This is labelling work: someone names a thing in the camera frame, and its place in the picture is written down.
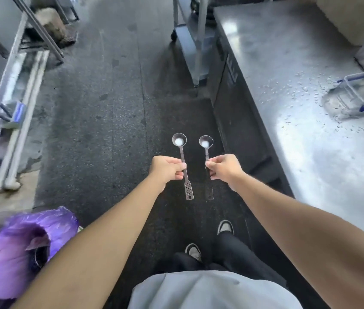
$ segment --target steel countertop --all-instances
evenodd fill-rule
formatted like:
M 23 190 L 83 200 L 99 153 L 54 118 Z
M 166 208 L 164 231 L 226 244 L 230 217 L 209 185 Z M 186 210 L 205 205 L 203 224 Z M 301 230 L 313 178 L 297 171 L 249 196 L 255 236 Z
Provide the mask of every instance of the steel countertop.
M 315 4 L 224 6 L 226 36 L 295 198 L 364 230 L 364 118 L 341 123 L 321 96 L 361 72 L 350 45 Z

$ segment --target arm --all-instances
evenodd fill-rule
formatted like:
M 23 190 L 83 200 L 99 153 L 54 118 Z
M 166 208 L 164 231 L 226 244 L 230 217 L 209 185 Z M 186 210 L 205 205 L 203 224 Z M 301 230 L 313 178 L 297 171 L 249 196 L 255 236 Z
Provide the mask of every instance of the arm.
M 148 177 L 72 238 L 43 268 L 12 309 L 102 308 L 159 193 L 181 180 L 186 164 L 155 156 Z
M 212 158 L 211 178 L 239 193 L 279 248 L 333 309 L 364 308 L 364 232 L 244 173 L 234 155 Z

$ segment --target shoe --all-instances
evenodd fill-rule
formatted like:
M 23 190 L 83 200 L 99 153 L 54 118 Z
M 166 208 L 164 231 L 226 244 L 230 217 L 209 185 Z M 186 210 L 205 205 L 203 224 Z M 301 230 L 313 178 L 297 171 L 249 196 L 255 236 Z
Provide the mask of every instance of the shoe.
M 234 234 L 234 227 L 232 226 L 232 223 L 228 220 L 222 220 L 219 223 L 218 234 L 224 231 L 229 231 Z
M 189 256 L 192 256 L 193 258 L 195 258 L 199 262 L 202 262 L 202 255 L 200 253 L 199 247 L 196 246 L 196 244 L 190 243 L 185 248 L 185 253 L 188 254 Z

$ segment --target purple plastic bag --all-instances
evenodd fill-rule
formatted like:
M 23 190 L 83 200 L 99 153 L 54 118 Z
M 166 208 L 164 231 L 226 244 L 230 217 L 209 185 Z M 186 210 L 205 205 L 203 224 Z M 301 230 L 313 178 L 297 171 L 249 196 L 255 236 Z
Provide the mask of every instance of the purple plastic bag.
M 65 207 L 40 213 L 20 213 L 7 219 L 0 229 L 0 299 L 20 297 L 33 280 L 26 251 L 33 238 L 47 234 L 50 260 L 76 235 L 78 227 L 78 220 Z

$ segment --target caster wheel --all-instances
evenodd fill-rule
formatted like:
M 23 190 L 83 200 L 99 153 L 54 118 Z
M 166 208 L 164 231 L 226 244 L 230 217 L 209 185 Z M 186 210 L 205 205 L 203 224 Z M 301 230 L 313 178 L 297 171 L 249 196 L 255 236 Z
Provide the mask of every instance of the caster wheel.
M 172 33 L 170 34 L 170 39 L 172 40 L 172 42 L 175 42 L 176 38 L 177 38 L 176 31 L 173 30 Z

